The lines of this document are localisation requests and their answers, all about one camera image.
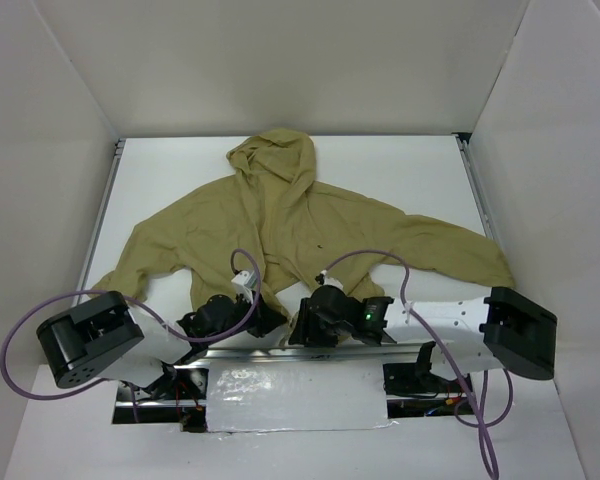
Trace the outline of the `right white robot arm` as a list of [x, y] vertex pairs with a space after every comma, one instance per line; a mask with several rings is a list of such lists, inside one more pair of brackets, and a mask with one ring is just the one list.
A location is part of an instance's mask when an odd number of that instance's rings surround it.
[[504, 369], [536, 381], [555, 375], [557, 318], [518, 292], [494, 287], [470, 300], [357, 300], [333, 285], [302, 299], [289, 344], [333, 348], [343, 338], [371, 347], [416, 347], [415, 379], [437, 391], [459, 375]]

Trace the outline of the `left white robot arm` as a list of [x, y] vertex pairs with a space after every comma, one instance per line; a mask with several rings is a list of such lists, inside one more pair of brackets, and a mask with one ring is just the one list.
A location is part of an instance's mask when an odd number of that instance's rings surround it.
[[171, 324], [178, 333], [173, 335], [113, 291], [45, 320], [36, 335], [58, 388], [77, 388], [100, 377], [131, 383], [162, 399], [175, 389], [175, 367], [211, 346], [185, 336], [211, 337], [240, 325], [238, 334], [262, 338], [285, 323], [285, 316], [264, 300], [252, 307], [243, 295], [219, 294]]

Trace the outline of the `tan hooded zip jacket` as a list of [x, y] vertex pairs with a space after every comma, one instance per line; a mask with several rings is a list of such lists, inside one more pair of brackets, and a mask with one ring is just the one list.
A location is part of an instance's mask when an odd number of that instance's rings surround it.
[[280, 291], [330, 267], [357, 299], [382, 294], [371, 279], [378, 264], [418, 270], [485, 287], [513, 287], [499, 246], [461, 226], [409, 215], [379, 200], [319, 182], [311, 138], [274, 129], [227, 155], [233, 174], [207, 183], [138, 223], [114, 269], [97, 283], [145, 300], [149, 281], [192, 273], [194, 306], [232, 290], [230, 255], [244, 249], [262, 275], [262, 295], [282, 310]]

